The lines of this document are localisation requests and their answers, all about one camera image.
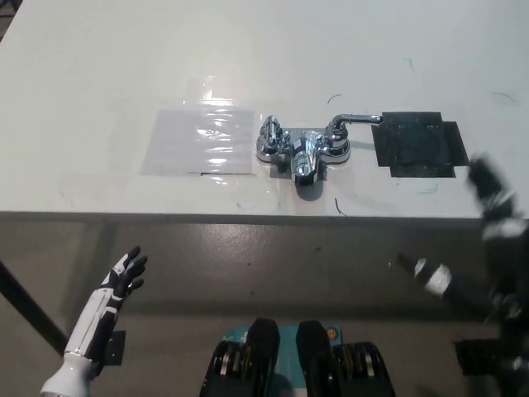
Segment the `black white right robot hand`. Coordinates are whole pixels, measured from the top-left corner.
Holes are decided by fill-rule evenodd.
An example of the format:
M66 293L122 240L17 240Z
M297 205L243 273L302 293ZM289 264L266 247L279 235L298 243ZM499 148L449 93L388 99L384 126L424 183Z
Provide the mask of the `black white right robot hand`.
M469 183L481 207L486 285L447 265L398 254L397 263L430 294L481 318L520 320L528 315L528 220L516 195L485 157L469 162Z

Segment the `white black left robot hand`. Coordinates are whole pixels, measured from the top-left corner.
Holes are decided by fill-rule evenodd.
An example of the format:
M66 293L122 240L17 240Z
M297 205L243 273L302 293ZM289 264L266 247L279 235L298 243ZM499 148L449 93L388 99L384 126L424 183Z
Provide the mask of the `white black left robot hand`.
M84 357L94 364L103 363L123 304L144 284L141 276L147 261L148 257L142 256L141 249L136 246L109 270L79 315L65 354Z

